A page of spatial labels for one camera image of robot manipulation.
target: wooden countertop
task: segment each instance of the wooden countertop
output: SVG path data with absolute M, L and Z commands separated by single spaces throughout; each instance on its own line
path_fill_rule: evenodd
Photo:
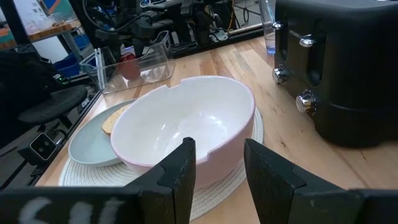
M 164 82 L 101 96 L 81 122 L 122 101 L 142 96 L 161 85 L 174 86 L 195 75 L 224 75 L 245 83 L 254 93 L 264 120 L 265 145 L 281 156 L 342 188 L 398 189 L 398 144 L 370 149 L 346 149 L 323 140 L 311 119 L 297 111 L 294 99 L 277 86 L 271 71 L 273 58 L 266 54 L 264 38 L 177 59 L 174 74 Z M 68 158 L 68 144 L 61 150 L 37 185 L 57 185 Z M 199 223 L 259 223 L 247 181 Z
M 71 22 L 62 24 L 60 26 L 51 27 L 51 28 L 42 30 L 40 32 L 37 32 L 35 34 L 31 34 L 31 35 L 29 35 L 29 40 L 33 43 L 38 40 L 42 40 L 48 36 L 53 36 L 55 34 L 59 34 L 59 33 L 65 32 L 65 31 L 70 31 L 78 26 L 80 26 L 80 21 L 71 21 Z M 16 44 L 15 40 L 9 40 L 7 42 L 2 42 L 2 43 L 0 43 L 0 50 L 10 49 L 10 48 L 16 47 L 16 45 L 17 44 Z

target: slice of bread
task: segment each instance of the slice of bread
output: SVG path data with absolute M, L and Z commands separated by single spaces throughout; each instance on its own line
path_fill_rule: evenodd
M 111 114 L 111 116 L 108 116 L 108 118 L 106 118 L 105 122 L 102 124 L 101 127 L 101 129 L 105 132 L 105 134 L 107 134 L 108 136 L 111 135 L 116 120 L 118 120 L 120 115 L 123 113 L 125 109 L 127 109 L 128 106 L 130 105 L 123 106 L 122 108 L 118 109 L 113 114 Z

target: black toaster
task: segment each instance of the black toaster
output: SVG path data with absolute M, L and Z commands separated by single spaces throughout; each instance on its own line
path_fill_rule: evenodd
M 398 1 L 276 0 L 273 77 L 326 140 L 398 139 Z

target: round placemat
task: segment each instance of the round placemat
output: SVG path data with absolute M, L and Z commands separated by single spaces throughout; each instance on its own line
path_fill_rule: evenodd
M 254 113 L 254 125 L 252 139 L 263 143 L 264 127 L 262 117 L 258 109 Z M 79 164 L 70 158 L 63 167 L 59 186 L 125 186 L 139 177 L 123 163 L 106 167 L 90 167 Z M 210 186 L 198 189 L 193 195 L 191 221 L 202 216 L 206 212 L 220 204 L 245 180 L 246 171 L 243 159 L 234 170 L 224 179 Z

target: pink-tinted bowl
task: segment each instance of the pink-tinted bowl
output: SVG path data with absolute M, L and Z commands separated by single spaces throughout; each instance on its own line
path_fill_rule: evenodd
M 145 172 L 192 137 L 197 145 L 195 187 L 229 174 L 243 158 L 250 138 L 255 102 L 251 90 L 232 78 L 186 78 L 136 100 L 116 121 L 111 135 L 115 154 L 131 169 Z

